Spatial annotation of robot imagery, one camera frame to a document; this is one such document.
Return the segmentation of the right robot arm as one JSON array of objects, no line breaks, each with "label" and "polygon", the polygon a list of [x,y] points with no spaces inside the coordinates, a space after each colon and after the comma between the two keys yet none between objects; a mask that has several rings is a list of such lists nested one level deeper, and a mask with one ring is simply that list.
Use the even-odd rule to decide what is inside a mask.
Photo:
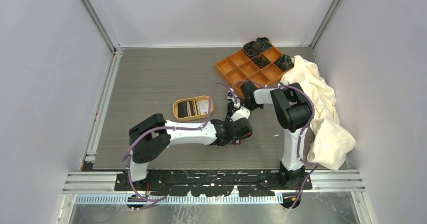
[{"label": "right robot arm", "polygon": [[227,117],[233,122],[248,118],[256,109],[271,104],[278,123],[284,131],[284,150],[280,161],[278,181],[285,189],[294,188],[307,177],[303,157],[307,129],[314,118],[314,105],[300,84],[267,86],[257,88],[252,81],[243,81],[241,91],[244,99],[234,92],[227,94]]}]

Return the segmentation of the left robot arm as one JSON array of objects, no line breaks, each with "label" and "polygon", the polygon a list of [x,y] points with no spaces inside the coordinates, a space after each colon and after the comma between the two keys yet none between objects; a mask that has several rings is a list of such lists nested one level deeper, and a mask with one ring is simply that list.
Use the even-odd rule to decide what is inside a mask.
[{"label": "left robot arm", "polygon": [[178,144],[225,146],[249,138],[253,128],[245,117],[233,120],[212,119],[206,123],[184,123],[165,120],[153,114],[128,131],[129,150],[123,160],[129,161],[127,183],[134,190],[146,186],[149,162],[167,147]]}]

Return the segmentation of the red card holder wallet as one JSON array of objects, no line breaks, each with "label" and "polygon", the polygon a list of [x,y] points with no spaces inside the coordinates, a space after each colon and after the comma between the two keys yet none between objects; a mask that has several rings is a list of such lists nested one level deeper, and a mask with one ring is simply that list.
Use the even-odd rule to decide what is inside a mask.
[{"label": "red card holder wallet", "polygon": [[244,135],[244,136],[242,136],[242,137],[238,137],[234,142],[232,142],[232,144],[234,144],[234,145],[241,145],[241,144],[242,144],[242,141],[243,141],[244,139],[249,138],[251,135],[252,135],[252,132],[247,133],[247,134],[245,134],[245,135]]}]

